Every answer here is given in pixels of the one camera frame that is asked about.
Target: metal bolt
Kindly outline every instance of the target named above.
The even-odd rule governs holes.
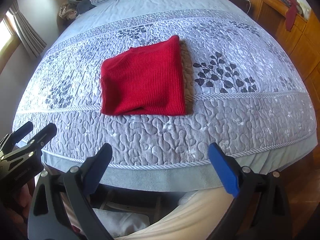
[[[76,173],[77,171],[79,171],[79,167],[78,166],[73,166],[70,168],[70,172],[71,173]]]
[[[274,171],[274,172],[272,173],[272,175],[273,175],[275,178],[279,178],[279,177],[280,177],[280,173],[277,172],[277,171]]]
[[[250,173],[251,169],[250,169],[248,166],[243,166],[243,167],[242,167],[242,171],[243,171],[244,173]]]
[[[46,177],[46,176],[48,176],[48,172],[47,171],[41,171],[40,176],[41,177]]]

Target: red sweater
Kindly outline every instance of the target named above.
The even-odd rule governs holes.
[[[101,87],[103,114],[185,115],[179,36],[106,59]]]

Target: person's hand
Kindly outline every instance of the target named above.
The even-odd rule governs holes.
[[[15,201],[23,207],[22,215],[25,218],[28,218],[29,216],[29,210],[31,205],[32,197],[29,193],[28,185],[25,184],[20,192],[14,197]],[[17,225],[18,228],[20,228],[20,225],[23,225],[23,217],[19,214],[17,214],[15,211],[13,211],[10,208],[7,208],[7,214],[9,215],[12,222]]]

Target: window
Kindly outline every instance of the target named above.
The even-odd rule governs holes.
[[[0,74],[21,42],[12,23],[13,16],[9,13],[0,22]]]

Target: red cloth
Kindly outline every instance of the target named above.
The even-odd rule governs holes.
[[[297,0],[289,0],[291,2],[291,7],[289,8],[289,10],[287,11],[287,14],[285,15],[285,28],[287,29],[287,31],[291,31],[294,22],[296,20],[296,16],[297,16]]]
[[[185,115],[179,36],[106,59],[101,87],[103,114]]]

